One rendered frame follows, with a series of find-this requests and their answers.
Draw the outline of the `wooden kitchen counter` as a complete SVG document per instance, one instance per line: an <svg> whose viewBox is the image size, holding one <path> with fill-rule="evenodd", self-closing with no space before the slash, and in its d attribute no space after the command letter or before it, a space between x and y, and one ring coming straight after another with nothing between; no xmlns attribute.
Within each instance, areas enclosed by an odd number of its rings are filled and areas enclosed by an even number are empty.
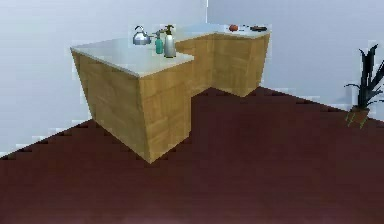
<svg viewBox="0 0 384 224"><path fill-rule="evenodd" d="M119 38L71 53L94 121L149 163L189 136L208 88L245 97L260 84L271 32L200 24L175 30L177 55Z"/></svg>

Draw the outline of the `white soap bottle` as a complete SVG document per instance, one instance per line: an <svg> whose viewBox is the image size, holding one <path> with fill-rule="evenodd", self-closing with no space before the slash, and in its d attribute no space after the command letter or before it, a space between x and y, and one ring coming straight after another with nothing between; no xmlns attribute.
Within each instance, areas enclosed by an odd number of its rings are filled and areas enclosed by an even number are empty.
<svg viewBox="0 0 384 224"><path fill-rule="evenodd" d="M172 28L173 25L166 26L166 36L164 40L164 56L166 58L174 58L176 56L175 40L171 31Z"/></svg>

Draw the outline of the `teal spray bottle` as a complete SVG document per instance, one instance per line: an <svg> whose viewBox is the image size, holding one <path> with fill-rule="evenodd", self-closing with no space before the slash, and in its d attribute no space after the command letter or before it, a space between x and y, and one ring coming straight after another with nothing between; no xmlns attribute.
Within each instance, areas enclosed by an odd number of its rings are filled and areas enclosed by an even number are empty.
<svg viewBox="0 0 384 224"><path fill-rule="evenodd" d="M156 40L155 40L156 53L163 54L164 47L163 47L163 41L161 39L161 31L156 31L154 34L156 36Z"/></svg>

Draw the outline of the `silver kettle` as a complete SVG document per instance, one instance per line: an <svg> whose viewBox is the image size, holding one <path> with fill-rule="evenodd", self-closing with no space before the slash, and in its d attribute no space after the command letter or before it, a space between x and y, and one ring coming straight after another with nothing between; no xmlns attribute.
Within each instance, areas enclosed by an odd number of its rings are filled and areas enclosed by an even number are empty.
<svg viewBox="0 0 384 224"><path fill-rule="evenodd" d="M144 31L142 26L136 26L135 31L136 33L133 36L134 45L147 45L151 43L150 36Z"/></svg>

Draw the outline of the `dark potted house plant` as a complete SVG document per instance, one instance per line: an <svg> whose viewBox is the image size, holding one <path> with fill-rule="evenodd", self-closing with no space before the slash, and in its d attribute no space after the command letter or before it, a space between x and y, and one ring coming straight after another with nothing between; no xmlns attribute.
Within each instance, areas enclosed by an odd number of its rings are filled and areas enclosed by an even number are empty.
<svg viewBox="0 0 384 224"><path fill-rule="evenodd" d="M380 64L377 72L373 73L377 47L378 45L372 46L367 53L360 50L362 58L360 84L349 84L350 86L358 88L357 104L354 105L346 115L345 121L347 122L347 126L350 126L352 123L358 123L359 127L362 128L368 119L370 112L369 105L376 103L376 100L372 101L372 98L383 93L379 83L384 78L384 60Z"/></svg>

